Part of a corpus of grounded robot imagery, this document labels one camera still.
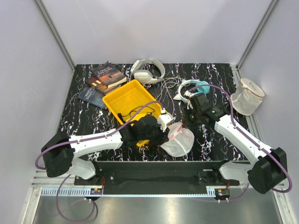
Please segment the white pink mesh laundry bag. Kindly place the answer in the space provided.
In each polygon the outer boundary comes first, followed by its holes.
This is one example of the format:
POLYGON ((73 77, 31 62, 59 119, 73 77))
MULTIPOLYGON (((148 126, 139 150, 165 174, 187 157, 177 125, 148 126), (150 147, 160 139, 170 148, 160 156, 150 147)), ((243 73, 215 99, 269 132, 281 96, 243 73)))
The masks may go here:
POLYGON ((182 122, 176 122, 169 126, 168 139, 160 147, 172 157, 181 157, 190 152, 194 134, 188 128, 183 128, 182 122))

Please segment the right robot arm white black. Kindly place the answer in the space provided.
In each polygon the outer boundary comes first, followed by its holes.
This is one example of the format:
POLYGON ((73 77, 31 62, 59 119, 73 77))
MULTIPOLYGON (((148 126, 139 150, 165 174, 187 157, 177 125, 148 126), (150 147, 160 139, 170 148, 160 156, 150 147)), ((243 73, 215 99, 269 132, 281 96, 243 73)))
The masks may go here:
POLYGON ((190 123, 212 127, 237 147, 248 163, 225 161, 212 173, 213 182, 223 185, 228 180, 249 183, 265 194, 286 178, 287 158, 281 148, 273 149, 255 138, 221 106, 213 106, 203 93, 185 94, 186 117, 190 123))

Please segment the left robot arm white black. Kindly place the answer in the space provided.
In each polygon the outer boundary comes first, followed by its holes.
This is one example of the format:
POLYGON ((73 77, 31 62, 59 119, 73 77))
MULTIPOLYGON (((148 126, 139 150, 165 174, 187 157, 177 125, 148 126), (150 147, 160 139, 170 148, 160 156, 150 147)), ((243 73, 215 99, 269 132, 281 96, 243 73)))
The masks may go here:
POLYGON ((173 121, 174 118, 169 114, 162 114, 158 118, 146 115, 104 133, 83 136, 56 134, 41 149, 44 169, 49 178, 70 174, 95 185, 100 181, 101 173, 91 161, 81 159, 82 156, 103 150, 133 147, 140 141, 162 145, 169 140, 168 126, 173 121))

